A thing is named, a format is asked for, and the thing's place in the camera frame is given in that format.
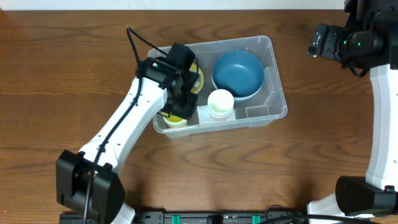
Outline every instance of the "brown wooden surface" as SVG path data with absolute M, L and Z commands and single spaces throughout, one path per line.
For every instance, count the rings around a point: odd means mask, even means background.
M 319 22 L 340 11 L 47 11 L 0 17 L 0 223 L 57 223 L 55 161 L 77 152 L 124 98 L 135 69 L 129 24 L 159 46 L 271 38 L 289 112 L 266 127 L 169 139 L 146 127 L 122 180 L 133 207 L 302 207 L 364 175 L 371 153 L 369 77 L 307 56 Z M 138 42 L 145 57 L 149 47 Z M 383 223 L 397 219 L 386 218 Z

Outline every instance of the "white wall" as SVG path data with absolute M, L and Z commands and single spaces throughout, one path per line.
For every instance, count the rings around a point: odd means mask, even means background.
M 344 0 L 0 0 L 3 10 L 343 9 Z

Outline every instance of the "green strip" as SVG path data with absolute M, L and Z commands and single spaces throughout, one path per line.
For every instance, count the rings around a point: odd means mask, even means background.
M 172 224 L 180 224 L 180 216 L 172 215 Z
M 253 224 L 259 224 L 261 222 L 261 216 L 253 215 Z

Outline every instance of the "wood grain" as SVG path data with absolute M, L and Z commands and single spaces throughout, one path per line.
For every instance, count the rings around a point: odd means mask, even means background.
M 46 11 L 0 17 L 0 223 L 56 223 L 55 161 L 77 152 L 124 98 L 129 24 L 159 46 L 271 38 L 289 112 L 266 127 L 169 139 L 148 125 L 122 174 L 127 203 L 167 210 L 303 207 L 364 175 L 373 136 L 369 78 L 306 55 L 340 11 Z M 149 47 L 138 42 L 141 57 Z M 393 223 L 386 218 L 383 223 Z

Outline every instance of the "blue bowl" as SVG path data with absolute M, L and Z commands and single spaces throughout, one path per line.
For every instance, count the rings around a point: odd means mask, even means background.
M 211 72 L 215 88 L 228 90 L 235 101 L 246 101 L 253 97 L 260 91 L 265 78 L 260 60 L 243 50 L 221 55 Z

